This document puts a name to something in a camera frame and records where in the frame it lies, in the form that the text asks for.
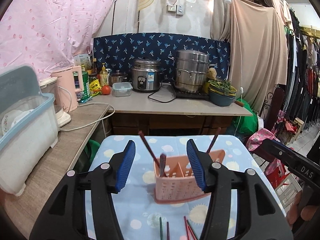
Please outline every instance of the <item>white plate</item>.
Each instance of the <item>white plate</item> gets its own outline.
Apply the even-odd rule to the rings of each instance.
[[[15,109],[15,110],[12,110],[4,115],[4,117],[2,118],[2,122],[1,122],[1,128],[2,128],[3,135],[5,135],[5,133],[7,131],[9,131],[14,119],[21,113],[22,113],[22,111]]]
[[[12,122],[11,124],[11,128],[14,127],[18,122],[20,122],[20,120],[22,118],[24,118],[26,115],[28,115],[29,113],[31,113],[34,109],[30,109],[24,112],[21,112],[21,114],[19,114]]]

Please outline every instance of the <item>electrical outlet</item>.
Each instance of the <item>electrical outlet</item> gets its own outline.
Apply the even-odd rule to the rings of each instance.
[[[184,14],[183,5],[178,5],[178,4],[177,4],[177,12],[176,12],[176,15],[182,16],[183,14]]]
[[[176,5],[174,5],[174,6],[169,6],[168,5],[168,12],[175,12],[175,11],[177,11],[177,6]]]

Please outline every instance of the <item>green chopstick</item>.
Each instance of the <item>green chopstick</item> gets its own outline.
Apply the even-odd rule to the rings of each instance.
[[[160,240],[163,240],[162,219],[160,217]]]
[[[195,236],[196,240],[199,240],[198,236],[196,235],[196,232],[193,230],[193,228],[192,228],[192,226],[191,226],[191,224],[190,224],[190,222],[189,222],[189,220],[188,220],[188,219],[187,219],[187,223],[188,223],[188,225],[189,225],[189,227],[190,227],[190,229],[191,229],[191,231],[192,231],[193,235]]]

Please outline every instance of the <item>power cord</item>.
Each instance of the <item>power cord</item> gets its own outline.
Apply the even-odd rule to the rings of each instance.
[[[162,82],[161,82],[160,87],[159,87],[159,89],[158,89],[157,91],[155,91],[155,92],[153,92],[152,94],[148,95],[148,99],[153,100],[153,101],[156,101],[156,102],[159,102],[159,103],[164,103],[164,104],[166,104],[166,103],[172,102],[173,100],[175,100],[175,99],[177,98],[177,96],[174,95],[174,98],[171,99],[171,100],[169,100],[169,101],[167,101],[167,102],[163,102],[163,101],[160,101],[160,100],[158,100],[158,99],[151,98],[152,95],[154,95],[155,93],[159,92],[159,90],[161,89],[161,87],[162,87]]]
[[[233,10],[236,11],[235,9],[235,4],[233,2],[233,0],[231,0],[231,3],[232,3],[232,6],[233,6]],[[240,93],[241,93],[241,102],[242,102],[242,94],[243,94],[243,87],[242,87],[242,53],[241,53],[241,39],[240,39],[240,31],[239,31],[239,24],[238,24],[238,20],[237,20],[237,16],[236,16],[236,13],[235,13],[235,19],[236,19],[236,25],[237,25],[237,28],[238,28],[238,34],[239,34],[239,46],[240,46],[240,73],[241,73],[241,87],[240,87]],[[239,117],[239,122],[238,122],[238,125],[236,127],[236,131],[235,131],[235,136],[236,136],[236,132],[238,130],[238,127],[239,127],[239,124],[240,124],[240,121],[241,121],[241,116]]]
[[[109,110],[110,107],[112,107],[113,112],[112,112],[111,114],[103,117],[103,118],[98,119],[97,121],[91,122],[91,123],[86,124],[86,125],[84,125],[84,126],[77,127],[77,128],[73,128],[73,129],[67,129],[67,130],[66,130],[66,129],[63,129],[63,128],[60,128],[60,131],[61,131],[61,132],[71,132],[71,131],[75,131],[75,130],[82,129],[82,128],[87,127],[87,126],[89,126],[89,125],[92,125],[92,124],[95,124],[95,123],[97,123],[97,122],[100,122],[100,121],[102,121],[102,120],[104,120],[104,119],[107,119],[108,117],[112,116],[112,115],[116,112],[115,108],[114,108],[112,105],[107,104],[107,103],[102,103],[102,102],[87,103],[87,104],[79,105],[79,107],[88,106],[88,105],[94,105],[94,104],[97,104],[97,105],[107,105],[107,106],[108,106],[108,107],[107,107],[107,111]]]
[[[59,88],[61,88],[62,90],[68,92],[68,94],[69,94],[69,96],[70,96],[70,105],[69,105],[69,109],[68,109],[68,112],[67,112],[67,113],[69,113],[69,112],[70,112],[70,108],[71,108],[71,104],[72,104],[72,95],[71,95],[71,93],[69,92],[69,90],[66,90],[65,88],[63,88],[63,87],[61,87],[61,86],[59,86]]]

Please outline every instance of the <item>blue tablecloth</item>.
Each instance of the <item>blue tablecloth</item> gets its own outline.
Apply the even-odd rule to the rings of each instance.
[[[206,151],[213,136],[199,135],[189,137],[146,136],[157,157],[166,153],[167,156],[186,155],[186,143],[192,138],[200,151]],[[108,162],[114,153],[122,152],[129,140],[136,144],[136,155],[125,187],[119,194],[113,194],[113,203],[119,225],[125,240],[159,240],[159,217],[162,217],[164,232],[165,222],[170,223],[170,237],[175,240],[186,240],[183,216],[187,216],[198,236],[200,236],[207,213],[210,197],[182,204],[164,205],[154,201],[154,169],[153,160],[139,136],[109,136],[103,140],[97,155],[90,167],[94,170],[101,163]],[[234,171],[244,172],[253,168],[276,199],[283,213],[284,209],[271,184],[254,161],[250,153],[231,135],[219,135],[213,150],[223,149],[226,156],[223,165]],[[237,195],[232,190],[231,212],[228,238],[235,235]],[[96,239],[92,218],[91,194],[85,193],[86,221],[88,236]]]

